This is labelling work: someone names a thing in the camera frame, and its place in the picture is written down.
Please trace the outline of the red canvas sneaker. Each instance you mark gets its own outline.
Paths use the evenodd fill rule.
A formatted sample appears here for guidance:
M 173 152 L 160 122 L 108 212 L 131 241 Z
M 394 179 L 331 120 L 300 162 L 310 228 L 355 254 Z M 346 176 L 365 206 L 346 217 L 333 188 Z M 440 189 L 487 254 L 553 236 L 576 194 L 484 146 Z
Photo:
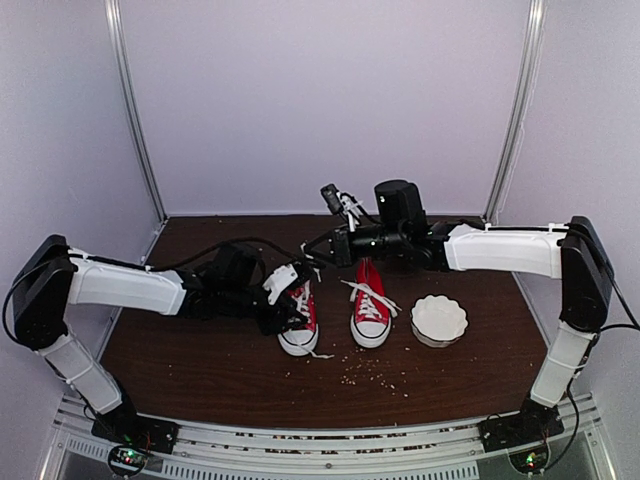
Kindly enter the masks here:
M 342 280 L 342 283 L 351 289 L 349 325 L 354 341 L 364 349 L 379 348 L 387 340 L 401 307 L 386 295 L 371 258 L 359 262 L 354 281 Z
M 319 354 L 315 351 L 319 340 L 319 326 L 313 286 L 310 280 L 291 291 L 289 296 L 295 303 L 296 311 L 301 315 L 293 328 L 277 336 L 281 348 L 290 356 L 311 356 L 314 359 L 329 360 L 331 354 Z

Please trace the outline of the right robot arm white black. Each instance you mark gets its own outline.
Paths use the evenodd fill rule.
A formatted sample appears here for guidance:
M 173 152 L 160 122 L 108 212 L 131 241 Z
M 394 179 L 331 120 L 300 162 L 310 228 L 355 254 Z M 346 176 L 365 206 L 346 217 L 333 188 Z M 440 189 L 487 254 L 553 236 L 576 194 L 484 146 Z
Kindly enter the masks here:
M 336 267 L 365 257 L 404 256 L 425 270 L 492 270 L 536 274 L 562 282 L 559 331 L 518 413 L 487 419 L 487 439 L 515 434 L 530 442 L 558 430 L 557 405 L 599 339 L 610 300 L 620 292 L 613 266 L 591 221 L 501 227 L 447 217 L 432 223 L 418 187 L 406 180 L 375 186 L 378 220 L 360 226 L 360 205 L 333 184 L 321 189 L 330 212 L 345 225 L 303 245 L 305 254 Z

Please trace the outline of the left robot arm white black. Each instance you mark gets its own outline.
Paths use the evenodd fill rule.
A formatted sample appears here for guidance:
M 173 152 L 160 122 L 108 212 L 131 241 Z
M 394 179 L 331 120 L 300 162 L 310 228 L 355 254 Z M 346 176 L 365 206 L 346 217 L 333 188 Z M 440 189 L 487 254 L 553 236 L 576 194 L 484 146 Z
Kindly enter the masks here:
M 266 271 L 257 239 L 245 237 L 210 247 L 214 258 L 187 269 L 134 265 L 74 249 L 49 236 L 14 279 L 1 318 L 7 337 L 35 352 L 72 386 L 97 423 L 123 444 L 148 431 L 124 388 L 84 347 L 65 321 L 70 305 L 105 305 L 163 316 L 210 320 L 249 318 L 264 335 L 284 333 L 306 321 L 292 298 L 313 268 L 291 255 Z

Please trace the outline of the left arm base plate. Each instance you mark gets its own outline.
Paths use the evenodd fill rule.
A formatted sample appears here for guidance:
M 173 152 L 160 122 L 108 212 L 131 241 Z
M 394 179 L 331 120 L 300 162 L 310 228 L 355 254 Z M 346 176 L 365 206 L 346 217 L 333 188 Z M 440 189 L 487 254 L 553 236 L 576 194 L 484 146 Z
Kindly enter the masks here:
M 179 426 L 175 422 L 140 416 L 132 425 L 108 426 L 103 420 L 95 420 L 91 434 L 118 444 L 133 446 L 152 453 L 173 452 Z

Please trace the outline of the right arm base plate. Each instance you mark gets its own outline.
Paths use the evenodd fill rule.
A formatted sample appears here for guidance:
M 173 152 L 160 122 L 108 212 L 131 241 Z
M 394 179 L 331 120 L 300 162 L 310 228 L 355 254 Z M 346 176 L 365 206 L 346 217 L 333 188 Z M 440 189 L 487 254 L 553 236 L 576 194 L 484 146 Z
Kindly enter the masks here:
M 485 452 L 512 449 L 529 443 L 542 442 L 549 436 L 565 431 L 561 420 L 517 413 L 488 418 L 478 424 L 479 436 Z

